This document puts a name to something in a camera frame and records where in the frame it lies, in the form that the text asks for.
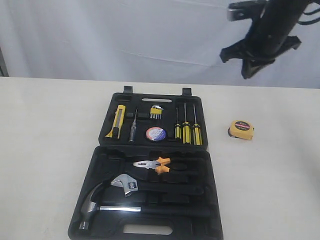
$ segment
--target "black plastic case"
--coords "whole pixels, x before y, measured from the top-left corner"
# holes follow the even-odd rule
[[[201,99],[192,96],[191,88],[183,88],[182,95],[136,94],[132,90],[132,87],[125,86],[123,93],[115,93],[112,96],[99,135],[100,146],[93,152],[69,225],[70,239],[222,240],[213,167],[210,155],[206,152],[208,138]],[[158,99],[171,102],[157,102]],[[179,123],[182,124],[185,121],[184,103],[186,103],[187,120],[191,125],[195,123],[193,104],[195,105],[203,145],[183,144],[181,140],[175,139],[176,108],[178,108]],[[126,106],[120,139],[105,137],[112,128],[118,105]],[[163,108],[161,120],[150,119],[152,105],[160,105]],[[129,143],[130,129],[137,107],[135,141]],[[163,128],[166,131],[166,139],[159,142],[148,140],[146,131],[150,127]],[[170,158],[172,168],[174,164],[176,166],[180,164],[187,168],[188,173],[195,174],[184,174],[182,170],[179,174],[164,172],[158,175],[153,169],[133,166],[134,162],[156,160],[158,157]],[[154,188],[159,184],[167,184],[167,191],[170,193],[136,191],[125,197],[121,187],[110,185],[110,182],[120,174],[128,174],[136,180],[148,182]],[[83,220],[81,214],[83,202],[88,193],[100,183],[103,184],[93,196],[99,206],[148,207],[157,210],[153,214],[119,210],[96,211],[90,218],[89,229],[79,229]],[[184,188],[191,188],[193,185],[201,186],[203,194],[186,195],[173,192],[177,185],[183,185]],[[190,209],[184,215],[205,208],[209,210],[209,216],[183,216],[170,213],[170,210],[174,212],[176,208],[183,207]],[[125,225],[169,226],[172,233],[169,235],[124,233]]]

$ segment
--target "case latch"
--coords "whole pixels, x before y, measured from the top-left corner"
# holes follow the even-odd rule
[[[183,87],[182,88],[182,95],[183,96],[192,96],[191,88],[190,87]]]
[[[124,94],[133,94],[134,88],[132,86],[123,86],[123,93]]]

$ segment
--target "tape measure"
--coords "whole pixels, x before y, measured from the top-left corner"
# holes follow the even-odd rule
[[[254,136],[254,127],[247,121],[236,120],[231,123],[228,134],[230,137],[251,140]]]

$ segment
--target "white backdrop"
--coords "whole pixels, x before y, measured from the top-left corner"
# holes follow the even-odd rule
[[[253,79],[221,48],[250,21],[228,22],[231,0],[0,0],[0,46],[12,77],[320,87],[320,24]]]

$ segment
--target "robotic arm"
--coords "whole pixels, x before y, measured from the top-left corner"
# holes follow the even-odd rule
[[[252,25],[243,40],[221,50],[221,60],[225,63],[230,59],[242,59],[241,74],[244,79],[249,79],[273,64],[277,57],[288,50],[296,50],[301,41],[297,36],[289,36],[294,26],[320,22],[320,17],[312,21],[299,21],[302,14],[320,12],[319,8],[305,13],[307,6],[312,3],[320,5],[320,0],[251,0],[231,3],[228,19],[252,19]]]

